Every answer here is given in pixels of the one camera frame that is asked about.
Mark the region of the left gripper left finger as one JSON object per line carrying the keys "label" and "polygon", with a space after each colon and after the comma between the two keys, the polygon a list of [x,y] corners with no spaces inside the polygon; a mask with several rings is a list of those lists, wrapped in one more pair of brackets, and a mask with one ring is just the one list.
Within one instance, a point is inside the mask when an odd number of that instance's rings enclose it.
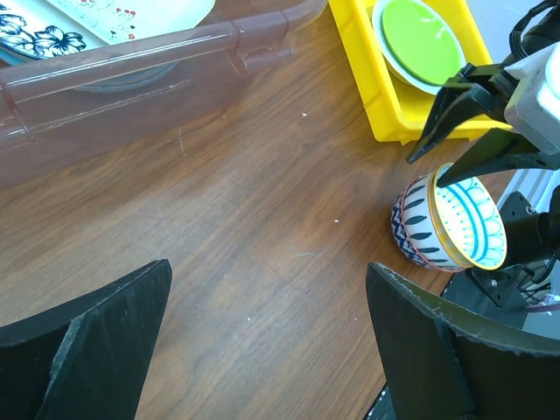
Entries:
{"label": "left gripper left finger", "polygon": [[132,419],[172,268],[156,260],[1,328],[3,419]]}

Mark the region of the yellow flower patterned bowl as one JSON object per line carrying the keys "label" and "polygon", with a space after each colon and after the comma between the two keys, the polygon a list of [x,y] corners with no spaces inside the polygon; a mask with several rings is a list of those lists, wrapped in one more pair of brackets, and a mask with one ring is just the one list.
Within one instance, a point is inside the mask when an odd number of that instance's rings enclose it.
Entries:
{"label": "yellow flower patterned bowl", "polygon": [[469,268],[496,270],[507,256],[508,244],[498,207],[477,177],[439,187],[452,164],[433,174],[430,192],[437,221]]}

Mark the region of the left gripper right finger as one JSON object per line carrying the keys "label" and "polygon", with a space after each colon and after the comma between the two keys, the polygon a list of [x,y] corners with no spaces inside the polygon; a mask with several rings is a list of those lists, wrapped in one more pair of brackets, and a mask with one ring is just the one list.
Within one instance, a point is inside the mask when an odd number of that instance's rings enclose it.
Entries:
{"label": "left gripper right finger", "polygon": [[559,342],[371,262],[367,303],[397,419],[557,419]]}

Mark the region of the blue floral plate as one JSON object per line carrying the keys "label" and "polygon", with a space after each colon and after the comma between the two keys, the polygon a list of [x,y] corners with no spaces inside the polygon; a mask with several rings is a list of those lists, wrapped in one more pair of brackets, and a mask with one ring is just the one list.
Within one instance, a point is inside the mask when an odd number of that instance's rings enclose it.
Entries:
{"label": "blue floral plate", "polygon": [[55,11],[1,8],[1,61],[18,66],[105,46],[91,32]]}

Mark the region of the mint green rectangular dish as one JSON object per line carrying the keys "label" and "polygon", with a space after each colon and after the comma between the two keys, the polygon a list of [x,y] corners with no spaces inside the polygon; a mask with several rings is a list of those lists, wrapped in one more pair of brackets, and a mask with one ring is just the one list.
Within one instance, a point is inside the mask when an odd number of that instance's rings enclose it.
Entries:
{"label": "mint green rectangular dish", "polygon": [[50,4],[111,45],[189,30],[214,0],[58,0]]}

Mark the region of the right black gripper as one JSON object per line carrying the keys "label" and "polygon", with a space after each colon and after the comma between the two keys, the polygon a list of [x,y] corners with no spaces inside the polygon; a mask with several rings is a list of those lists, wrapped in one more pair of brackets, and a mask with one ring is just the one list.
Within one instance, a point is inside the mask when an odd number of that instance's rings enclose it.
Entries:
{"label": "right black gripper", "polygon": [[[540,1],[509,31],[509,54],[503,61],[475,66],[468,63],[447,79],[407,162],[412,164],[445,140],[461,123],[487,116],[504,123],[504,111],[518,81],[505,72],[512,65],[559,41],[559,2]],[[546,155],[528,139],[504,129],[490,129],[438,179],[443,188],[462,180],[496,172],[551,169]]]}

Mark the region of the red patterned bowl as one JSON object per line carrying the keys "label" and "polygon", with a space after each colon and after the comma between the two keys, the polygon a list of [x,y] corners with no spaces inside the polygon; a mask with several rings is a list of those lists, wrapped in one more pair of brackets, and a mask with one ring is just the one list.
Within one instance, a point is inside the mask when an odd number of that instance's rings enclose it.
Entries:
{"label": "red patterned bowl", "polygon": [[433,175],[413,179],[397,196],[391,210],[391,229],[398,248],[421,267],[456,273],[470,263],[440,226],[432,203]]}

